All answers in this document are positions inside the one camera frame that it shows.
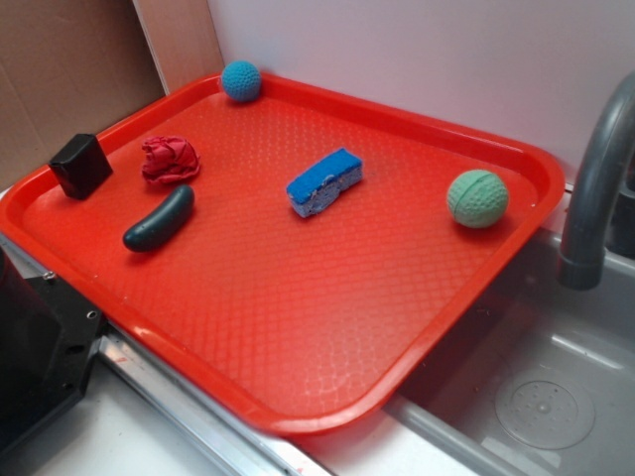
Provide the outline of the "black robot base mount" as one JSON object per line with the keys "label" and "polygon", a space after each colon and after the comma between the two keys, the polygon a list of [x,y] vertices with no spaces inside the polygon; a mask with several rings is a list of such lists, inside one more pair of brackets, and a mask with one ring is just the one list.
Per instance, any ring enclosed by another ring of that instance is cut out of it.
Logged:
{"label": "black robot base mount", "polygon": [[85,395],[106,326],[62,278],[25,278],[1,254],[1,455]]}

